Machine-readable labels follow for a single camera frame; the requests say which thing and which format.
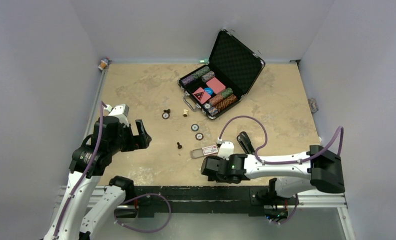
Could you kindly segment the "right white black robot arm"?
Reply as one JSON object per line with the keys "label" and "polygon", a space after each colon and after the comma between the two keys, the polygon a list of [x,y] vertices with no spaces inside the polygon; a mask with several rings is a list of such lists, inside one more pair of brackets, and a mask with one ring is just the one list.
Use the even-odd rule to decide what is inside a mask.
{"label": "right white black robot arm", "polygon": [[254,154],[233,153],[211,155],[203,160],[201,174],[209,182],[239,184],[270,177],[269,188],[258,200],[277,204],[309,190],[327,194],[345,192],[341,157],[320,145],[311,145],[308,151],[290,155],[257,157]]}

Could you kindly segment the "black stapler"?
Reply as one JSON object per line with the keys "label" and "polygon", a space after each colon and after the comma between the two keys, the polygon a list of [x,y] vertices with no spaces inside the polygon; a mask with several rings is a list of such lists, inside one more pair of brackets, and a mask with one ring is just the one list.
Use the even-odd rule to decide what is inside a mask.
{"label": "black stapler", "polygon": [[247,134],[247,132],[242,131],[239,133],[239,135],[236,137],[239,145],[241,146],[242,150],[248,154],[248,155],[254,155],[255,154],[255,149],[252,145],[252,142]]}

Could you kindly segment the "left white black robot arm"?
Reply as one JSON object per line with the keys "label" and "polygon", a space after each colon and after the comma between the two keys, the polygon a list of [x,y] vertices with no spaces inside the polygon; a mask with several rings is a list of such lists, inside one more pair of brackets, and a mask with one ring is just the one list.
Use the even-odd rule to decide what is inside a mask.
{"label": "left white black robot arm", "polygon": [[142,120],[135,121],[137,135],[133,135],[126,120],[122,115],[99,118],[93,133],[73,152],[66,191],[44,239],[92,240],[117,205],[127,205],[134,200],[133,181],[115,176],[109,182],[107,193],[88,209],[90,198],[112,157],[119,152],[146,149],[152,140]]}

